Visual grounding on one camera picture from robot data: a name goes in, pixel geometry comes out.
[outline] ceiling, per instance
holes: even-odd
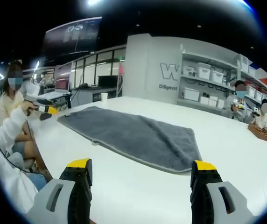
[[[33,68],[41,57],[45,31],[70,21],[102,16],[98,49],[125,44],[128,35],[139,33],[186,37],[239,52],[267,71],[267,3],[247,1],[254,10],[254,20],[239,1],[98,0],[90,6],[88,0],[2,2],[0,63],[22,59],[26,68]]]

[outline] desk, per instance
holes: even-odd
[[[192,128],[202,159],[212,163],[259,215],[267,206],[267,142],[247,124],[208,112],[150,100],[120,97],[61,113],[98,106]],[[190,173],[174,175],[122,157],[51,118],[30,124],[40,153],[54,178],[77,159],[91,158],[90,218],[97,224],[190,224]]]

